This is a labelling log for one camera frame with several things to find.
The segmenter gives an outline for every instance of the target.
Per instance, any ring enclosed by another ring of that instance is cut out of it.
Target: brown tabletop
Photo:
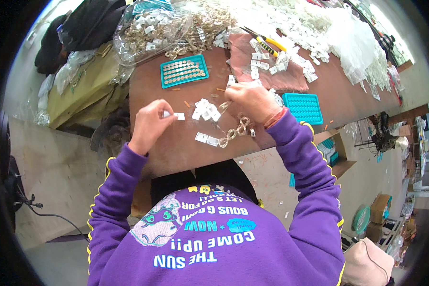
[[[309,59],[309,52],[300,49],[299,54]],[[217,129],[211,121],[191,119],[195,109],[194,103],[201,98],[219,106],[223,103],[224,92],[216,88],[225,89],[229,65],[225,62],[229,59],[229,50],[214,47],[212,51],[203,53],[208,69],[209,78],[199,82],[183,83],[171,88],[162,89],[160,83],[160,64],[169,61],[164,55],[138,66],[130,78],[130,118],[132,130],[135,124],[135,115],[143,106],[156,99],[167,100],[174,112],[184,112],[185,121],[176,121],[159,138],[149,151],[149,161],[142,172],[142,180],[173,174],[189,169],[206,166],[231,158],[257,152],[275,146],[275,141],[265,132],[259,124],[252,124],[256,137],[237,136],[230,140],[225,148],[213,147],[195,140],[197,132],[208,134],[212,137],[225,137],[224,132],[230,128],[237,128],[238,114],[241,107],[232,104],[218,121]],[[374,99],[367,89],[367,94],[359,84],[352,86],[343,69],[340,60],[331,55],[329,63],[315,65],[318,79],[308,86],[308,93],[318,95],[324,124],[313,126],[316,133],[328,129],[337,128],[347,123],[365,118],[377,112],[398,106],[395,95],[379,91],[381,101]]]

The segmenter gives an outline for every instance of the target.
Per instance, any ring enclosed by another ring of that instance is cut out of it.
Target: pliers
[[[271,44],[274,44],[275,46],[277,46],[279,49],[286,51],[286,48],[283,47],[281,44],[279,44],[277,41],[272,40],[271,38],[268,37],[264,37],[263,35],[259,35],[257,34],[255,31],[252,31],[250,29],[248,29],[247,27],[240,27],[243,30],[245,30],[246,32],[250,33],[253,38],[255,38],[259,44],[269,53],[271,53],[273,56],[278,57],[278,53],[272,49],[266,42],[269,42]]]

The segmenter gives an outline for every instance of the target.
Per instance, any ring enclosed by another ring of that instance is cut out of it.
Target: person's left hand
[[[164,110],[171,115],[162,118]],[[163,99],[154,100],[140,109],[135,117],[132,139],[128,143],[129,148],[138,155],[146,155],[165,129],[177,120],[178,117],[172,114],[172,107]]]

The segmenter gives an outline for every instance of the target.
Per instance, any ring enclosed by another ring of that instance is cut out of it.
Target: purple sweatshirt
[[[288,232],[227,185],[175,191],[130,229],[126,218],[147,159],[124,145],[107,161],[91,205],[87,284],[338,286],[344,258],[336,177],[308,123],[286,112],[267,132],[300,192]]]

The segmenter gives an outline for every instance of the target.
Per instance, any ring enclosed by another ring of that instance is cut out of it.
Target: purple sleeve
[[[117,158],[107,161],[105,182],[99,186],[99,193],[89,212],[87,224],[89,245],[87,260],[89,278],[87,285],[98,285],[102,270],[116,247],[129,232],[127,216],[130,214],[133,191],[147,159],[134,153],[125,144]]]
[[[289,235],[316,271],[327,275],[331,285],[339,285],[344,257],[337,178],[313,143],[313,129],[308,123],[299,124],[286,112],[267,132],[275,139],[286,169],[294,173],[300,192]]]

